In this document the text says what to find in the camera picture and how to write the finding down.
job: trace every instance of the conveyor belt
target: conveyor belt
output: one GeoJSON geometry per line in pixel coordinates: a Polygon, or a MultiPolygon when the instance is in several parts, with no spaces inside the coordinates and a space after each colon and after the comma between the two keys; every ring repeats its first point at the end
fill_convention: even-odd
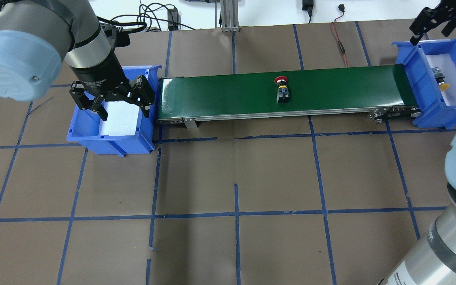
{"type": "Polygon", "coordinates": [[[415,106],[404,65],[167,78],[159,123],[368,112],[415,106]],[[290,101],[277,104],[277,76],[288,78],[290,101]]]}

